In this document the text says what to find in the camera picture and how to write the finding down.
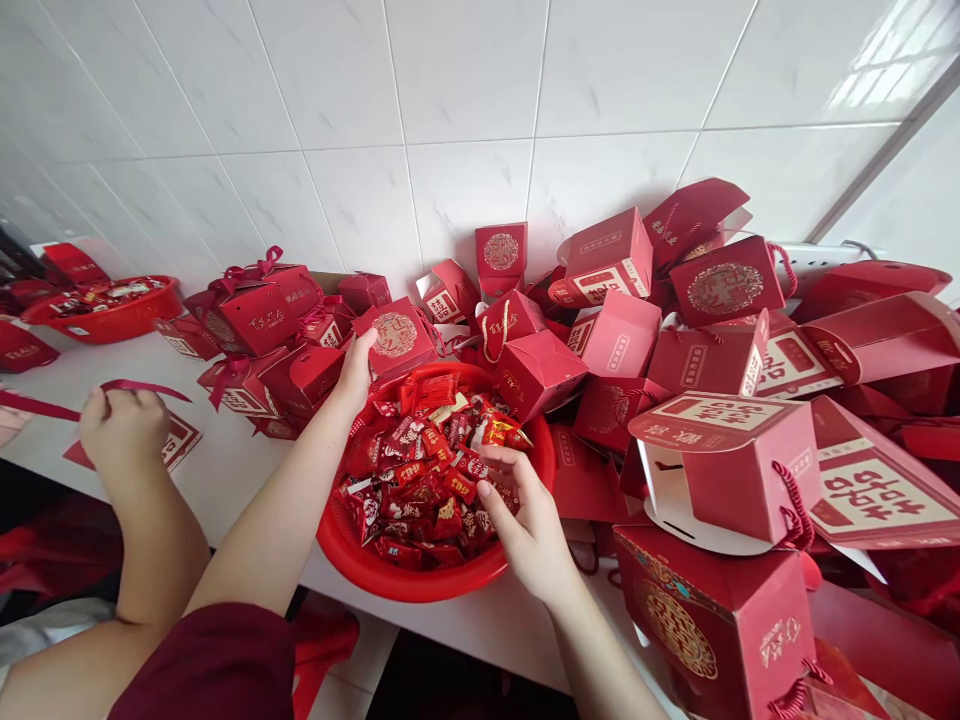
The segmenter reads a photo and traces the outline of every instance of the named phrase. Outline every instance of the wall tile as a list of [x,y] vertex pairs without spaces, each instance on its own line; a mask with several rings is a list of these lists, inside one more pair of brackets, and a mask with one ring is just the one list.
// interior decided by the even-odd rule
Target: wall tile
[[477,269],[473,231],[526,218],[533,140],[408,148],[423,264],[454,258]]
[[303,153],[230,155],[222,158],[240,199],[269,247],[311,270],[343,272]]
[[699,129],[753,0],[553,0],[537,136]]
[[0,3],[0,118],[53,160],[141,157],[35,0]]
[[266,246],[216,157],[168,158],[153,169],[190,218],[220,268],[249,265]]
[[527,277],[556,265],[573,233],[636,205],[647,213],[673,192],[696,133],[538,139],[530,185]]
[[681,178],[717,176],[750,195],[747,229],[777,243],[803,242],[896,125],[705,132]]
[[303,149],[399,145],[383,0],[253,0]]
[[137,2],[217,152],[297,148],[246,0]]
[[150,160],[94,166],[137,224],[174,268],[185,293],[196,292],[222,268],[187,219],[183,209],[151,169]]
[[530,137],[546,0],[389,0],[407,142]]
[[133,2],[42,3],[148,157],[213,152]]
[[955,0],[762,0],[707,127],[908,117],[958,36]]
[[385,275],[394,297],[422,274],[403,148],[304,153],[347,272]]

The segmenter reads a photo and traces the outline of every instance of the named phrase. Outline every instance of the candy box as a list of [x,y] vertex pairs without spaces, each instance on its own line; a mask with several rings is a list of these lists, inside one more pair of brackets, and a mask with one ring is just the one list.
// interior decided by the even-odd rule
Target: candy box
[[818,534],[862,550],[960,544],[960,497],[923,463],[828,397],[810,403],[823,499]]
[[630,617],[711,720],[773,717],[816,661],[800,554],[724,557],[649,521],[614,533]]
[[627,427],[640,450],[648,515],[698,547],[765,552],[795,530],[785,515],[820,499],[808,403],[687,392]]
[[430,274],[417,280],[417,291],[434,322],[454,323],[471,320],[480,302],[480,293],[463,268],[453,260],[434,266]]
[[153,326],[181,355],[195,360],[210,360],[221,353],[216,338],[193,315],[173,320],[154,318]]
[[231,356],[207,368],[197,383],[210,393],[217,409],[222,402],[240,415],[281,417],[285,410],[260,380],[260,373],[289,354],[287,348],[278,347],[256,358]]
[[566,399],[587,366],[549,330],[511,340],[497,365],[500,395],[525,423]]
[[383,275],[355,273],[340,281],[343,301],[356,315],[363,315],[372,307],[383,307],[391,302],[390,286]]
[[567,346],[598,377],[639,377],[653,353],[660,320],[656,305],[607,293],[602,306],[580,311]]
[[498,298],[523,288],[527,269],[527,224],[491,225],[474,231],[480,290]]
[[600,305],[607,290],[634,297],[650,294],[653,250],[636,208],[614,215],[570,237],[563,278],[550,297],[564,307]]
[[299,329],[280,286],[273,282],[215,280],[183,304],[225,352],[262,355]]
[[370,354],[370,366],[382,378],[392,379],[417,365],[439,357],[437,345],[423,311],[417,313],[410,298],[403,297],[383,307],[373,307],[353,321],[357,335],[377,328],[377,343]]
[[837,371],[790,318],[770,313],[770,337],[756,396],[792,400],[842,385]]
[[573,431],[594,445],[623,455],[633,439],[627,423],[670,394],[646,378],[591,375],[583,388]]
[[846,385],[960,362],[960,320],[936,298],[908,292],[802,326]]
[[756,315],[786,305],[776,263],[759,235],[706,253],[670,271],[690,327]]
[[675,395],[686,390],[753,395],[770,330],[766,310],[756,317],[753,325],[661,330],[647,377]]
[[952,280],[940,270],[888,260],[841,265],[828,270],[804,294],[792,317],[798,323],[810,322],[911,290],[936,295]]
[[307,341],[260,371],[260,382],[291,415],[309,420],[340,378],[344,352]]

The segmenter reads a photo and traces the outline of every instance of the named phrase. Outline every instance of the gold circular emblem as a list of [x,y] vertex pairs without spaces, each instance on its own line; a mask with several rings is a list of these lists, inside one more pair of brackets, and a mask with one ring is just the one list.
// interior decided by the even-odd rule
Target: gold circular emblem
[[717,659],[713,648],[690,614],[649,580],[637,584],[647,616],[657,637],[690,672],[714,680],[717,677]]
[[508,270],[520,256],[520,243],[510,233],[497,233],[483,246],[483,259],[494,270]]

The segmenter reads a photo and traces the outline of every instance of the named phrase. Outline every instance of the maroon sleeve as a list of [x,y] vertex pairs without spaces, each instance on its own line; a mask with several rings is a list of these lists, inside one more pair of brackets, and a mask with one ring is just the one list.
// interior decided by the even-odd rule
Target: maroon sleeve
[[117,700],[109,720],[291,720],[290,625],[223,603],[181,619]]

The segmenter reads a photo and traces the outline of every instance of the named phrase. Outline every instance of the red gift box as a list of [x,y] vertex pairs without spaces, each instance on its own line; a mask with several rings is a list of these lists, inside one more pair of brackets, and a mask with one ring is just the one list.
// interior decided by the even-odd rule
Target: red gift box
[[434,322],[470,320],[473,327],[480,293],[464,269],[453,260],[444,260],[434,266],[429,275],[417,280],[417,291]]
[[49,365],[60,353],[29,330],[0,320],[0,373],[22,373]]
[[940,270],[888,260],[841,265],[804,294],[792,317],[798,323],[810,322],[911,290],[936,295],[952,280]]
[[600,305],[607,290],[638,298],[650,294],[653,249],[636,208],[581,230],[565,244],[566,271],[550,286],[550,297],[559,305]]
[[363,315],[372,307],[383,307],[393,302],[390,286],[383,275],[355,273],[340,281],[343,301],[356,315]]
[[523,288],[527,224],[491,225],[474,232],[480,289],[491,297]]
[[802,329],[846,385],[960,362],[960,319],[920,292],[860,305]]
[[274,400],[259,376],[289,354],[287,348],[278,347],[256,358],[228,357],[207,368],[197,383],[210,393],[210,402],[218,410],[222,402],[240,415],[280,417],[284,414],[283,407]]
[[628,429],[639,445],[651,519],[699,547],[765,552],[795,533],[797,521],[785,515],[802,516],[820,499],[808,403],[688,392]]
[[960,497],[923,463],[828,397],[811,403],[823,499],[810,515],[834,545],[960,544]]
[[477,318],[481,345],[479,365],[487,370],[500,362],[507,342],[545,330],[540,307],[523,293],[509,290]]
[[507,343],[497,366],[500,395],[525,423],[566,399],[587,366],[549,330]]
[[687,390],[753,395],[770,331],[766,310],[753,325],[660,332],[647,377],[671,394]]
[[344,352],[305,342],[259,373],[260,382],[291,415],[309,420],[340,378]]
[[795,322],[776,310],[770,313],[770,337],[757,397],[792,400],[842,385],[833,366]]
[[736,185],[719,178],[675,190],[643,220],[653,243],[654,269],[669,269],[706,242],[718,227],[732,225],[726,219],[749,199]]
[[595,445],[623,455],[632,439],[627,423],[669,395],[647,378],[591,376],[583,389],[573,431]]
[[630,617],[710,720],[769,720],[816,659],[800,554],[724,557],[648,523],[614,532]]
[[557,454],[553,499],[561,518],[620,523],[640,512],[639,501],[618,487],[617,471],[595,450],[562,425],[551,425]]
[[786,305],[776,263],[759,235],[706,253],[670,271],[690,327],[756,315]]
[[300,327],[280,286],[273,282],[214,280],[183,304],[225,352],[262,355],[286,342]]
[[417,313],[410,298],[403,297],[383,307],[370,308],[353,321],[357,335],[377,328],[377,343],[370,355],[370,366],[382,378],[390,380],[409,372],[417,365],[439,357],[433,326],[429,327],[423,311]]
[[598,377],[639,377],[647,369],[661,319],[656,305],[607,293],[601,307],[580,311],[567,346]]
[[164,320],[155,318],[153,326],[174,350],[195,360],[210,360],[220,354],[216,338],[192,315]]

